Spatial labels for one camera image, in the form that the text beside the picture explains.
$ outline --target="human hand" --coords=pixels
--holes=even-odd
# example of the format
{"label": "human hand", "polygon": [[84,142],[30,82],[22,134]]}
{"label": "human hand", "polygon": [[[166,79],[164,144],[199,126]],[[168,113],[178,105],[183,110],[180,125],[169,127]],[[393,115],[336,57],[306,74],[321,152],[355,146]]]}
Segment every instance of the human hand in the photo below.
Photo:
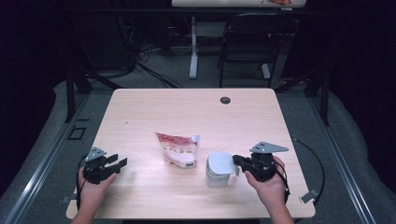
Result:
{"label": "human hand", "polygon": [[79,169],[78,183],[81,189],[80,206],[78,214],[73,219],[73,223],[88,223],[93,220],[105,198],[106,190],[114,182],[116,177],[117,174],[112,174],[108,179],[96,185],[86,181],[83,175],[83,168]]}
{"label": "human hand", "polygon": [[[285,169],[285,163],[280,158],[274,156],[274,160]],[[278,164],[276,169],[283,174],[284,171]],[[289,210],[285,205],[285,183],[282,178],[275,174],[271,179],[259,182],[249,171],[245,171],[245,176],[249,185],[257,191],[273,223],[292,223]]]}

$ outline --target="white container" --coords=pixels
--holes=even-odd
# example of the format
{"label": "white container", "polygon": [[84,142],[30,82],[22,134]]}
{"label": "white container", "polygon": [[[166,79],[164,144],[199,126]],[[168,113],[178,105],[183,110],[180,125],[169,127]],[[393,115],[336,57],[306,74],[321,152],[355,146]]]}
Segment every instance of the white container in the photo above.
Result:
{"label": "white container", "polygon": [[212,152],[206,160],[206,184],[211,189],[228,186],[230,174],[235,170],[233,155],[228,152]]}

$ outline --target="snack bag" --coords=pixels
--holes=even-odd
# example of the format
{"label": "snack bag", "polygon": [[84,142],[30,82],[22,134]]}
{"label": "snack bag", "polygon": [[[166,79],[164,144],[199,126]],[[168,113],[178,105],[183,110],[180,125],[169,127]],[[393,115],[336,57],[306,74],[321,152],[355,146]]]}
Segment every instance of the snack bag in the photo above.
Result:
{"label": "snack bag", "polygon": [[166,162],[181,169],[195,167],[200,135],[180,137],[163,133],[156,134]]}

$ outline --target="wooden surface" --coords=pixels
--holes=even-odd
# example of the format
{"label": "wooden surface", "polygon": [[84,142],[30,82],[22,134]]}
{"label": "wooden surface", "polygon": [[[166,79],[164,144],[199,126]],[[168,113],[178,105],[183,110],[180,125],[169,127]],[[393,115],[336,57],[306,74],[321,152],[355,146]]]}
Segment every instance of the wooden surface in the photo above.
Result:
{"label": "wooden surface", "polygon": [[[220,102],[227,96],[228,105]],[[155,132],[201,135],[197,166],[180,170],[163,161]],[[275,153],[286,163],[293,217],[312,217],[312,203],[276,95],[271,89],[129,89],[116,90],[93,145],[128,158],[107,192],[97,218],[194,219],[269,217],[245,175],[232,175],[229,186],[210,189],[205,162],[213,151],[245,157],[260,141],[288,147]],[[76,201],[67,209],[73,218]]]}
{"label": "wooden surface", "polygon": [[306,0],[291,0],[281,6],[269,0],[172,0],[173,7],[304,7]]}

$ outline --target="gray floor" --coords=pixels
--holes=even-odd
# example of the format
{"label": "gray floor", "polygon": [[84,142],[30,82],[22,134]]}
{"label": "gray floor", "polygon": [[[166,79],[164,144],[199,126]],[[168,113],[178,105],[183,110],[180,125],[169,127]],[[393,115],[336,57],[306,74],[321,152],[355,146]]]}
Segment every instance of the gray floor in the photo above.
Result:
{"label": "gray floor", "polygon": [[[287,55],[284,48],[281,62]],[[176,54],[163,50],[150,53],[150,69],[168,75],[184,88],[216,88],[219,85],[217,46],[206,40],[199,48],[198,78],[189,79],[190,54]],[[279,79],[282,66],[276,69],[273,88],[283,82]],[[241,66],[229,66],[228,73],[248,71]],[[134,70],[125,77],[111,79],[125,88],[163,88],[163,84],[146,72]],[[238,84],[265,84],[238,81]],[[32,148],[13,183],[0,200],[0,222],[68,223],[63,196],[74,190],[74,172],[78,159],[92,146],[111,97],[111,90],[91,80],[92,94],[79,95],[78,113],[69,124],[66,118],[65,84],[55,88],[57,101],[49,120]],[[331,94],[329,102],[330,127],[318,118],[318,99],[305,98],[301,83],[277,95],[290,135],[309,145],[320,157],[326,172],[326,186],[318,202],[314,217],[301,223],[396,223],[396,196],[376,176],[366,160],[366,145],[354,120],[341,102]],[[84,128],[81,140],[68,140],[73,127]],[[310,189],[319,189],[322,181],[320,167],[309,150],[296,143],[295,148]],[[40,168],[49,168],[39,173]],[[29,181],[42,179],[33,185]],[[95,223],[120,223],[119,220],[96,220]]]}

